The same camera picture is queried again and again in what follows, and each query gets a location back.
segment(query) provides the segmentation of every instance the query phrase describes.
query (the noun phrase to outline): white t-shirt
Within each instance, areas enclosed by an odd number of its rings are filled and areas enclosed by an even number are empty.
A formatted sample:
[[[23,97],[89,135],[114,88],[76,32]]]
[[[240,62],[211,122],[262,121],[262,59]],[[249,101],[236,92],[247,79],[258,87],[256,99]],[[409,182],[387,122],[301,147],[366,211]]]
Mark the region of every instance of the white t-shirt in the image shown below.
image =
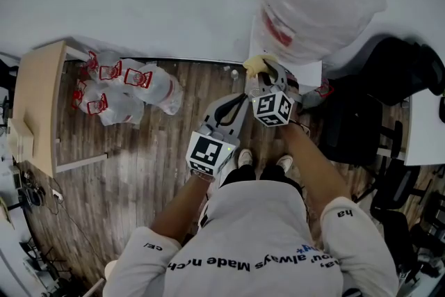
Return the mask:
[[[183,248],[137,228],[104,296],[396,295],[394,261],[355,203],[337,198],[324,209],[325,251],[313,247],[306,220],[305,204],[288,184],[228,184],[210,199],[204,227]]]

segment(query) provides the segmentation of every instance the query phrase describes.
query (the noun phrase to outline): white marker cube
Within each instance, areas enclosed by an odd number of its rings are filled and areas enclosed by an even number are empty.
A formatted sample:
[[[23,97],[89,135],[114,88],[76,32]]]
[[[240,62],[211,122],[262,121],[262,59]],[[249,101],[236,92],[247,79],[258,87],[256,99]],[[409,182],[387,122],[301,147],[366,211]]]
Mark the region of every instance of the white marker cube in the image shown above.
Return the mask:
[[[252,105],[256,119],[267,127],[277,127],[289,123],[293,99],[284,92],[277,92],[253,98]]]
[[[194,131],[188,144],[186,160],[190,168],[216,177],[231,159],[235,145]]]

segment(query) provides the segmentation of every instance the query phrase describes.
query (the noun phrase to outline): wooden table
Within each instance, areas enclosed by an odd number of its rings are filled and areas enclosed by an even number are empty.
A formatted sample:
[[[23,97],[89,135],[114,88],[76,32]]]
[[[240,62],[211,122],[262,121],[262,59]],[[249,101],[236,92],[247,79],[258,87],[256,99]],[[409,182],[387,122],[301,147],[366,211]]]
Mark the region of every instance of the wooden table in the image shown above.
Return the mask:
[[[89,59],[87,54],[67,46],[65,41],[27,53],[20,61],[15,86],[13,118],[23,120],[34,135],[33,156],[29,162],[50,177],[108,158],[107,154],[102,154],[62,165],[56,163],[57,100],[67,56],[83,61]]]

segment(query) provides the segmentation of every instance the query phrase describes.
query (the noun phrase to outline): person's left arm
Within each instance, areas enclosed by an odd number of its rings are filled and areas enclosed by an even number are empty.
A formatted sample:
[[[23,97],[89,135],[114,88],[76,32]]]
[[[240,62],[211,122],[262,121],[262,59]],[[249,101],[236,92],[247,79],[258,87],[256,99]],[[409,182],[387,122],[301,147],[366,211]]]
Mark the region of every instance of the person's left arm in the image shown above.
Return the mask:
[[[192,175],[151,229],[134,230],[104,287],[105,297],[144,296],[150,283],[165,273],[198,213],[210,179]]]

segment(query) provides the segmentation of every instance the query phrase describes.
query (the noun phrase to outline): bracelet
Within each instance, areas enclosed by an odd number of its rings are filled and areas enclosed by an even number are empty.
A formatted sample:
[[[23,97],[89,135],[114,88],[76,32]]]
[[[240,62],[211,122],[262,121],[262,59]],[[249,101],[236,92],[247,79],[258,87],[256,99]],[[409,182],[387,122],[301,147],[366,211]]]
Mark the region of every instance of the bracelet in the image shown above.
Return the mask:
[[[201,171],[194,170],[193,168],[190,170],[190,174],[198,176],[200,179],[204,180],[205,182],[211,183],[211,182],[215,181],[215,177],[207,175]]]
[[[292,124],[298,125],[299,127],[301,127],[301,129],[303,129],[303,131],[306,135],[308,135],[309,137],[311,136],[311,129],[309,127],[307,127],[306,125],[302,124],[301,122],[292,120],[292,119],[290,119],[289,122],[291,122]]]

